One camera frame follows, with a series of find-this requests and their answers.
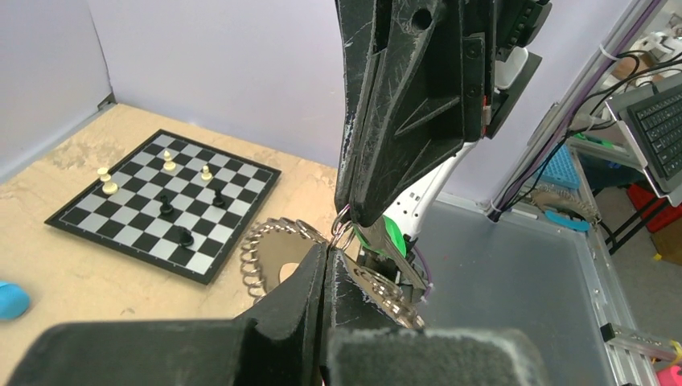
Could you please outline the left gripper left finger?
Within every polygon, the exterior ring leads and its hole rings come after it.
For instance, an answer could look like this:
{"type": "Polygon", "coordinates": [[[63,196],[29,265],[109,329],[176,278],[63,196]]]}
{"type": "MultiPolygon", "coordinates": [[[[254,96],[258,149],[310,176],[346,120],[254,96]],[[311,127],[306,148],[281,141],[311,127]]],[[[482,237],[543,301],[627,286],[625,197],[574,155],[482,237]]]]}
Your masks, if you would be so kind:
{"type": "Polygon", "coordinates": [[[327,248],[233,319],[62,323],[44,331],[11,385],[312,385],[327,248]]]}

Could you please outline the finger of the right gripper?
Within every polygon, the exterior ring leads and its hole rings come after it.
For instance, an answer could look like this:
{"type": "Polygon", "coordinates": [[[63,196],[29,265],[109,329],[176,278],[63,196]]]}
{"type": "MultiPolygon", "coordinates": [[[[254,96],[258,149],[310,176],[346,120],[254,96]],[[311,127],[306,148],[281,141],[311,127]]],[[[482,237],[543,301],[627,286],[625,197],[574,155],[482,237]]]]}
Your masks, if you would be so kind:
{"type": "Polygon", "coordinates": [[[392,2],[364,126],[376,147],[362,159],[377,175],[361,184],[385,193],[388,207],[466,142],[477,141],[463,133],[465,1],[392,2]]]}
{"type": "Polygon", "coordinates": [[[362,157],[370,158],[376,142],[364,128],[380,53],[388,44],[392,1],[336,1],[335,10],[343,50],[345,114],[334,203],[347,209],[343,219],[378,219],[388,197],[361,187],[377,173],[362,157]]]}

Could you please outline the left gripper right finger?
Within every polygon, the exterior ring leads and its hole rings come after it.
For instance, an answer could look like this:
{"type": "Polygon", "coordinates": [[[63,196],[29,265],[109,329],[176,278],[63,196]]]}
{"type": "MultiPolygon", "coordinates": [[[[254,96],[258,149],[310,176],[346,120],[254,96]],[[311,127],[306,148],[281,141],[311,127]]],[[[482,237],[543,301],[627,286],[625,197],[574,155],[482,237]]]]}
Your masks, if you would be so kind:
{"type": "Polygon", "coordinates": [[[514,329],[408,328],[380,304],[356,264],[327,255],[328,385],[547,385],[539,350],[514,329]]]}

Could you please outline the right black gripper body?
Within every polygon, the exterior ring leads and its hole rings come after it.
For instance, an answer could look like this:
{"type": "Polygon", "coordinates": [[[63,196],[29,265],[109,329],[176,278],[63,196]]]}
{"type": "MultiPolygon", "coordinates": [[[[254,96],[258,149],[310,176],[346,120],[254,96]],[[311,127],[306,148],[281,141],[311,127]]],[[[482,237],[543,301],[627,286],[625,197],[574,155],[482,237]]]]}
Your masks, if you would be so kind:
{"type": "Polygon", "coordinates": [[[537,70],[525,48],[544,25],[549,1],[463,3],[463,133],[493,138],[537,70]]]}

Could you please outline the metal disc with keyrings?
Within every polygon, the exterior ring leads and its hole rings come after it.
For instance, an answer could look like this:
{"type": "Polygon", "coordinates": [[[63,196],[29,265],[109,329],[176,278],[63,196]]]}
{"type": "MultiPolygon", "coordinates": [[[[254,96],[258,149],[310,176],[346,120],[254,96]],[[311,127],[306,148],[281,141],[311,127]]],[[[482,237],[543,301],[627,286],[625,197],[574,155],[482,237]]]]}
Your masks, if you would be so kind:
{"type": "MultiPolygon", "coordinates": [[[[303,257],[315,244],[326,239],[316,228],[303,220],[286,217],[268,218],[254,224],[240,247],[240,271],[253,304],[285,281],[300,265],[303,257]]],[[[411,295],[395,281],[347,258],[351,278],[360,284],[369,298],[377,301],[388,316],[404,327],[424,326],[411,295]]]]}

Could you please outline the silver key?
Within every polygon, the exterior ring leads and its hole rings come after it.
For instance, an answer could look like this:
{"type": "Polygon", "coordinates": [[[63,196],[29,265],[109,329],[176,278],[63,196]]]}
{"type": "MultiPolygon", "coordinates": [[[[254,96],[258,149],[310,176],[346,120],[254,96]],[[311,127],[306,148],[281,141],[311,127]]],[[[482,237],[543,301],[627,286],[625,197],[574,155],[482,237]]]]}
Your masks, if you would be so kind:
{"type": "Polygon", "coordinates": [[[426,284],[421,275],[406,260],[406,243],[395,221],[386,215],[382,215],[371,226],[364,227],[359,224],[353,224],[353,228],[365,248],[393,260],[401,271],[402,276],[415,289],[426,290],[426,284]]]}

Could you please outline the green key tag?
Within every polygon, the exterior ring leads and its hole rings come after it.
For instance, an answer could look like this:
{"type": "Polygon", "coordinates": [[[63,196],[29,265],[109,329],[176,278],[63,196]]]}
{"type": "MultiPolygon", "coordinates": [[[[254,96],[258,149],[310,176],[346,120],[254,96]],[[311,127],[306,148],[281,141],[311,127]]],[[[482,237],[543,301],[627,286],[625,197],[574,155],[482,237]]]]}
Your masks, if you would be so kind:
{"type": "Polygon", "coordinates": [[[353,224],[360,243],[367,249],[392,259],[405,259],[406,243],[396,222],[382,215],[368,227],[353,224]]]}

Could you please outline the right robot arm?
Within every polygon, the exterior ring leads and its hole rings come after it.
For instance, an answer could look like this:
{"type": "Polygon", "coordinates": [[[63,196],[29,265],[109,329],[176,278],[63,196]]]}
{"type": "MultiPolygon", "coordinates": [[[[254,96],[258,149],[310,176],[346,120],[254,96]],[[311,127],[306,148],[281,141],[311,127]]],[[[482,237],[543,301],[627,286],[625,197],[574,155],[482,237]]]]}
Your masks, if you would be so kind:
{"type": "Polygon", "coordinates": [[[345,119],[335,188],[344,221],[382,216],[418,237],[477,142],[493,138],[540,57],[549,1],[338,1],[345,119]]]}

